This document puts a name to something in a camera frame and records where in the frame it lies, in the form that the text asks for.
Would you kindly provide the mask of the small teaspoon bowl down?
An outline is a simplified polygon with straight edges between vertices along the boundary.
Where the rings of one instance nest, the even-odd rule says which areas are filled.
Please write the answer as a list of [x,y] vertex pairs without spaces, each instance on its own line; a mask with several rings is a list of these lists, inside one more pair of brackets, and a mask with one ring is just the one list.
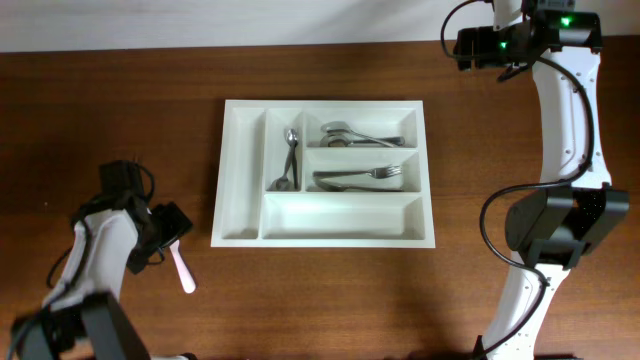
[[291,145],[289,147],[289,151],[285,161],[283,174],[271,183],[270,187],[268,188],[269,191],[288,191],[290,189],[291,182],[288,178],[288,173],[293,163],[294,154],[295,146]]

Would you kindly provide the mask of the small teaspoon bowl up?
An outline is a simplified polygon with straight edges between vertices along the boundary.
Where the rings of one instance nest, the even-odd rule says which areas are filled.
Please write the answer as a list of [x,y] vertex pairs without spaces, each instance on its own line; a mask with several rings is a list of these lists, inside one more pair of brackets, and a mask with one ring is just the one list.
[[287,131],[286,140],[287,140],[287,143],[289,144],[289,147],[290,147],[289,153],[290,153],[290,156],[291,156],[291,170],[292,170],[292,176],[293,176],[293,189],[297,190],[298,186],[299,186],[298,165],[297,165],[297,156],[296,156],[296,148],[297,148],[298,142],[299,142],[299,136],[298,136],[297,130],[294,129],[294,128],[290,128]]

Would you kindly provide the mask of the pink plastic knife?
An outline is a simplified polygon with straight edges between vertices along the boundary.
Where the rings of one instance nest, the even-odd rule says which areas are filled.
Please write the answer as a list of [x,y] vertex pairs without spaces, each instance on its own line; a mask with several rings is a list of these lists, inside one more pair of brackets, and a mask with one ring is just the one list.
[[182,288],[186,294],[192,294],[195,292],[197,286],[195,280],[186,265],[181,253],[180,253],[180,241],[176,240],[170,245],[170,252],[173,257],[178,277],[181,282]]

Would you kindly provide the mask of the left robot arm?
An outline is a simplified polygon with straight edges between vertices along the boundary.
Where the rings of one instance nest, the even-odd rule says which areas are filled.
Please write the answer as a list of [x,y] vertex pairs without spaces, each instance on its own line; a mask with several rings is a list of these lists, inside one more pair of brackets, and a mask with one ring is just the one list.
[[74,243],[58,260],[60,278],[40,310],[12,325],[10,359],[58,359],[83,342],[94,359],[147,359],[119,303],[125,273],[160,265],[169,251],[183,290],[196,289],[179,252],[192,223],[173,202],[149,205],[155,191],[150,171],[118,160],[101,165],[99,176],[100,192],[71,217]]

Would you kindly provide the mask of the large metal spoon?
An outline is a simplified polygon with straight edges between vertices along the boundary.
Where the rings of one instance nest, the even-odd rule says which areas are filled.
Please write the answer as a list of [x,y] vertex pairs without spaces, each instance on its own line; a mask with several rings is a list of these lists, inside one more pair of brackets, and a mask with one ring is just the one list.
[[367,138],[352,139],[344,134],[328,134],[320,140],[321,147],[350,147],[350,146],[382,146],[382,147],[402,147],[405,145],[405,138],[402,136],[377,138],[375,140]]
[[324,125],[321,126],[321,130],[323,132],[326,133],[326,135],[328,134],[349,134],[349,135],[353,135],[355,137],[358,138],[367,138],[367,139],[372,139],[375,140],[377,138],[369,136],[369,135],[365,135],[362,133],[358,133],[355,130],[352,130],[351,127],[346,123],[346,122],[342,122],[342,121],[333,121],[333,122],[329,122],[326,123]]

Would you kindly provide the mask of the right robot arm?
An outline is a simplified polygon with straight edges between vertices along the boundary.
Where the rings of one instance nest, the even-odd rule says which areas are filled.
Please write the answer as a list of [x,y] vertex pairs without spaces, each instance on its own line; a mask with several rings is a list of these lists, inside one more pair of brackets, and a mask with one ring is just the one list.
[[485,234],[490,205],[525,192],[505,218],[511,251],[489,250],[509,267],[496,315],[478,336],[475,359],[532,359],[551,301],[580,259],[624,219],[628,192],[616,190],[602,153],[597,78],[603,41],[593,12],[572,1],[494,1],[492,25],[462,29],[447,57],[459,70],[501,67],[499,81],[532,74],[541,110],[540,179],[492,194],[479,215]]

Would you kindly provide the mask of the metal fork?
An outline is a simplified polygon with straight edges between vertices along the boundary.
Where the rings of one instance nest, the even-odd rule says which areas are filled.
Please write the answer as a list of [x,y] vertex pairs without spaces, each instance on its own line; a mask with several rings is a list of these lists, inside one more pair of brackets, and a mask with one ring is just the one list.
[[402,189],[391,188],[375,188],[375,187],[363,187],[357,185],[336,185],[322,180],[315,179],[314,183],[321,189],[328,192],[346,192],[346,191],[361,191],[361,192],[402,192]]
[[319,177],[319,178],[336,178],[336,177],[366,175],[373,179],[386,179],[386,178],[400,175],[401,173],[402,173],[401,166],[386,166],[386,167],[372,168],[369,170],[315,171],[313,173],[313,176]]

